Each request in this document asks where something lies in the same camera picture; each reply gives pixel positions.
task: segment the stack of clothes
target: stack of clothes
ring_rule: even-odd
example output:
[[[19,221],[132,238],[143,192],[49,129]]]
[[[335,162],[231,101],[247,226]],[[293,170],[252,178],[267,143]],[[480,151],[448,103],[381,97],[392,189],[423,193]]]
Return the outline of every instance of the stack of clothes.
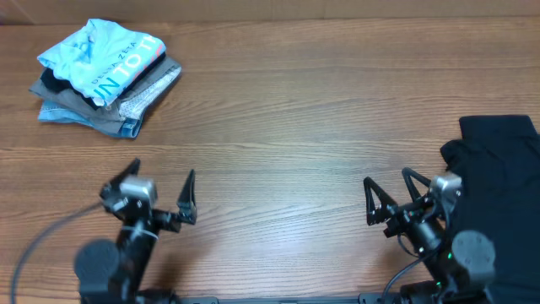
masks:
[[[37,59],[44,69],[30,92],[44,99],[40,122],[76,122],[119,138],[138,136],[145,111],[181,71],[160,39],[101,19]]]

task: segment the black cloth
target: black cloth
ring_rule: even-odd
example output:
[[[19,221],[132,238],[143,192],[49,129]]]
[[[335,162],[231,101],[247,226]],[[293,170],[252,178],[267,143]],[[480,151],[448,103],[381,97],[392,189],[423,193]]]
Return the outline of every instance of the black cloth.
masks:
[[[150,63],[130,84],[127,86],[127,88],[124,90],[124,92],[128,92],[140,79],[144,78],[146,74],[149,73],[149,71],[154,68],[158,63],[163,61],[165,59],[165,53],[159,55],[152,63]],[[60,80],[56,79],[54,77],[54,73],[52,69],[45,68],[43,73],[41,74],[41,82],[43,82],[43,85],[45,87],[55,93],[60,93],[63,90],[71,89],[75,94],[81,96],[81,98],[84,100],[86,104],[91,106],[94,110],[97,110],[99,107],[92,101],[91,98],[84,97],[82,93],[77,91],[69,82],[69,80]]]
[[[73,92],[75,92],[75,94],[81,96],[81,98],[84,100],[84,102],[91,106],[92,109],[94,110],[97,110],[99,107],[92,101],[91,98],[88,98],[88,97],[84,97],[83,94],[81,94],[79,91],[77,91],[76,89],[74,89],[71,85],[71,83],[69,82],[69,80],[60,80],[60,79],[56,79],[54,77],[54,74],[52,72],[52,70],[50,68],[45,68],[45,70],[43,71],[43,73],[41,74],[41,77],[40,77],[41,81],[43,82],[43,85],[45,85],[45,87],[55,93],[60,93],[62,92],[63,90],[65,89],[71,89],[73,90]]]
[[[494,242],[495,303],[540,303],[540,138],[528,116],[462,117],[462,137],[440,152],[462,177],[451,234]]]

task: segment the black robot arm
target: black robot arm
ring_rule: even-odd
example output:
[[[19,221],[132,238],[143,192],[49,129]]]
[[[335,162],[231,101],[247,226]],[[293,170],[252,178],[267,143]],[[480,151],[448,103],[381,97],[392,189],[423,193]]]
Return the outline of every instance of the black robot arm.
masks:
[[[423,262],[434,280],[404,285],[391,296],[386,294],[387,286],[383,295],[360,295],[360,303],[489,302],[486,287],[495,276],[493,243],[478,231],[460,231],[453,237],[448,233],[452,211],[462,195],[462,179],[448,173],[430,181],[409,168],[402,174],[413,200],[410,204],[398,205],[371,178],[364,179],[367,223],[385,222],[386,237],[407,236],[418,254],[415,263]],[[428,187],[425,195],[419,194],[411,177]],[[372,193],[381,201],[378,208]],[[445,221],[445,228],[440,220]]]
[[[154,181],[137,176],[140,160],[107,182],[100,192],[105,211],[122,222],[116,243],[96,240],[84,246],[75,259],[82,303],[170,303],[172,290],[139,291],[159,232],[179,232],[181,223],[197,221],[195,172],[182,188],[179,212],[155,209],[158,194]]]

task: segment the light blue t-shirt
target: light blue t-shirt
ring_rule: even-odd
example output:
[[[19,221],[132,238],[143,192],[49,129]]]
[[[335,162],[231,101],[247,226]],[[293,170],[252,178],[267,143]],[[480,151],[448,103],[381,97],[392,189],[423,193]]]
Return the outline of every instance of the light blue t-shirt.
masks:
[[[119,24],[89,19],[79,31],[37,57],[56,79],[69,80],[97,106],[112,103],[159,55],[165,44]]]

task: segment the wooden table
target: wooden table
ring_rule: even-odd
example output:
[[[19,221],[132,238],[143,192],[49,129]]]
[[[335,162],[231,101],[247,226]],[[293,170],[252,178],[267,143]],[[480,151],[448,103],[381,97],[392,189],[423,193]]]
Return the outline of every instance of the wooden table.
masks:
[[[412,261],[365,223],[362,179],[406,203],[404,166],[441,173],[458,118],[524,113],[540,126],[540,19],[127,24],[163,39],[183,77],[137,140],[39,123],[36,56],[75,26],[0,28],[0,302],[45,226],[94,203],[134,157],[159,207],[197,170],[199,219],[163,233],[143,285],[182,296],[350,296]],[[74,303],[73,257],[120,223],[95,212],[48,239],[19,301]],[[427,279],[418,267],[397,283]]]

